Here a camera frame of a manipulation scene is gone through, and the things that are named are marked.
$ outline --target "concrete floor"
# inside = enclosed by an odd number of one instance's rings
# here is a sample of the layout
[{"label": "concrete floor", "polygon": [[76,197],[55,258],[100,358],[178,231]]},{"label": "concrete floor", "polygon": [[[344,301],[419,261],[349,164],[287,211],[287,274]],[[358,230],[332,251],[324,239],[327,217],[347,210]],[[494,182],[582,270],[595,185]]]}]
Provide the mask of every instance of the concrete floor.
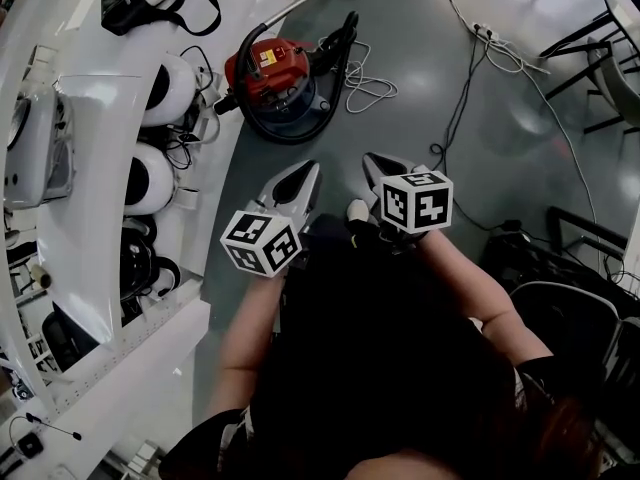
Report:
[{"label": "concrete floor", "polygon": [[[456,2],[469,21],[490,24],[501,38],[532,54],[605,10],[602,0]],[[211,394],[219,337],[249,280],[232,267],[218,242],[231,215],[255,197],[268,178],[303,159],[313,158],[322,165],[317,211],[335,214],[342,214],[354,197],[368,195],[360,167],[363,153],[386,152],[427,166],[436,162],[429,145],[442,141],[466,80],[471,36],[447,0],[314,0],[288,18],[281,35],[315,42],[341,26],[351,10],[360,14],[358,39],[373,47],[366,73],[392,80],[400,94],[359,115],[340,108],[322,136],[306,145],[270,144],[243,128],[216,217],[205,276],[204,298],[212,303],[212,319],[211,332],[196,356],[195,422],[202,418]],[[594,35],[601,37],[610,30]],[[618,46],[619,58],[629,55],[626,43]],[[352,57],[359,54],[355,49]],[[497,61],[514,68],[504,58]],[[545,91],[585,66],[585,54],[560,57],[544,64],[552,75],[535,78]],[[599,223],[628,234],[640,193],[640,137],[623,138],[624,125],[584,136],[585,126],[615,115],[597,96],[588,99],[588,88],[590,82],[584,80],[552,103],[574,141]],[[549,205],[591,217],[566,142],[532,83],[488,62],[473,80],[449,152],[449,177],[458,202],[485,226],[520,219],[529,232],[544,236]],[[454,214],[446,233],[472,259],[479,257],[488,238],[459,214]]]}]

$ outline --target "red vacuum cleaner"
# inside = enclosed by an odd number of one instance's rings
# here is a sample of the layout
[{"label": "red vacuum cleaner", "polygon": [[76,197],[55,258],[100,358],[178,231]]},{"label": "red vacuum cleaner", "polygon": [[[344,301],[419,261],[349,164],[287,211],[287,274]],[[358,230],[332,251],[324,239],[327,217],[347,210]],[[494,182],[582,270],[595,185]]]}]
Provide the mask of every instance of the red vacuum cleaner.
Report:
[{"label": "red vacuum cleaner", "polygon": [[[282,38],[255,42],[260,34],[309,0],[296,0],[253,29],[238,53],[225,64],[228,94],[215,105],[218,115],[240,107],[246,121],[263,138],[277,144],[301,144],[316,137],[329,124],[344,84],[351,45],[356,39],[358,15],[349,13],[344,25],[314,51],[304,43]],[[328,99],[318,90],[318,78],[333,68],[336,74]],[[299,129],[307,119],[315,124]]]}]

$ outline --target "vacuum cleaner hose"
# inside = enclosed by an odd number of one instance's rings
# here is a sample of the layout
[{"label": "vacuum cleaner hose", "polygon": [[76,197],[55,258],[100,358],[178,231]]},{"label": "vacuum cleaner hose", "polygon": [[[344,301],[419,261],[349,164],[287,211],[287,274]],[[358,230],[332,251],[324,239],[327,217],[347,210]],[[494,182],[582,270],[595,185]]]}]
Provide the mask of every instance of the vacuum cleaner hose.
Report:
[{"label": "vacuum cleaner hose", "polygon": [[236,65],[234,71],[234,87],[233,92],[236,96],[238,106],[242,111],[245,119],[264,139],[274,142],[276,144],[283,145],[296,145],[303,142],[310,141],[315,138],[326,128],[329,121],[333,118],[338,104],[340,102],[340,93],[342,92],[342,86],[346,76],[347,63],[349,62],[349,54],[351,52],[351,45],[356,40],[358,25],[358,14],[356,12],[350,12],[344,25],[340,30],[337,30],[331,34],[324,42],[324,45],[328,45],[329,52],[326,56],[326,60],[323,59],[324,66],[320,69],[316,69],[316,74],[323,74],[320,72],[328,72],[334,65],[337,67],[336,77],[333,83],[333,90],[331,97],[329,98],[330,108],[329,111],[322,116],[313,128],[300,133],[298,135],[283,135],[267,128],[262,122],[255,116],[251,104],[249,102],[249,95],[247,91],[246,76],[248,72],[247,60],[251,51],[251,46],[256,41],[258,36],[268,29],[268,27],[261,23],[255,29],[253,29],[249,35],[244,39],[238,50],[238,56],[236,58]]}]

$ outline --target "small microphone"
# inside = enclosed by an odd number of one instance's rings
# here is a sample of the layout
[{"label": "small microphone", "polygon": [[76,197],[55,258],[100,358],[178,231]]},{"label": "small microphone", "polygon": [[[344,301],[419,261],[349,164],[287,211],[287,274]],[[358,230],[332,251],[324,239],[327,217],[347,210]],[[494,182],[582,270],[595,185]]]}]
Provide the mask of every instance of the small microphone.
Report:
[{"label": "small microphone", "polygon": [[54,430],[57,430],[58,432],[62,432],[64,434],[68,434],[68,435],[72,436],[76,441],[82,441],[82,436],[80,434],[78,434],[77,432],[67,432],[66,430],[62,430],[61,428],[54,427],[53,425],[49,425],[48,423],[45,423],[40,418],[38,418],[37,416],[34,416],[30,412],[28,412],[26,414],[26,416],[27,416],[27,420],[29,421],[29,423],[34,423],[34,422],[35,423],[39,423],[40,425],[44,425],[45,427],[52,428]]}]

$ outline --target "person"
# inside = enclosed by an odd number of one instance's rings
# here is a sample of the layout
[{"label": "person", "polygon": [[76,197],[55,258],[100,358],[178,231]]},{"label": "person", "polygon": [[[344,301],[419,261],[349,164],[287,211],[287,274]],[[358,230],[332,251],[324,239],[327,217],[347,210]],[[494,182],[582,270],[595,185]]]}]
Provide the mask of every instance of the person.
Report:
[{"label": "person", "polygon": [[161,477],[595,478],[593,417],[502,287],[440,231],[396,254],[347,214],[344,236],[314,222],[304,269],[251,281]]}]

